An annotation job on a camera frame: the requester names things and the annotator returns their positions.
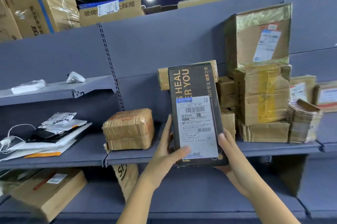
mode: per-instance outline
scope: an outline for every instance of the white label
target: white label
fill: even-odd
[[[218,147],[209,96],[178,98],[176,104],[180,146],[191,148],[184,159],[217,158]]]
[[[103,16],[117,12],[119,10],[119,1],[116,0],[102,5],[98,5],[97,9],[98,9],[98,16]]]
[[[318,102],[337,102],[337,89],[332,88],[321,90]]]
[[[277,30],[277,25],[275,25],[275,24],[268,25],[268,30],[276,31]]]
[[[47,183],[59,184],[67,175],[62,173],[57,173],[54,175]]]
[[[263,30],[254,55],[254,62],[271,60],[281,32]]]
[[[308,101],[304,82],[290,87],[290,103],[295,103],[298,99]]]

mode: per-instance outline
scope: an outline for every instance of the hand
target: hand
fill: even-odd
[[[172,116],[169,115],[163,133],[161,135],[160,143],[152,159],[141,174],[141,178],[147,179],[152,185],[153,189],[159,187],[163,178],[167,175],[175,162],[187,156],[190,152],[188,146],[182,147],[179,150],[169,154],[168,148],[171,142],[170,128],[172,124]]]
[[[224,129],[224,134],[219,134],[218,142],[230,165],[216,168],[223,171],[236,189],[249,199],[256,186],[264,183],[263,179],[248,162],[226,129]]]

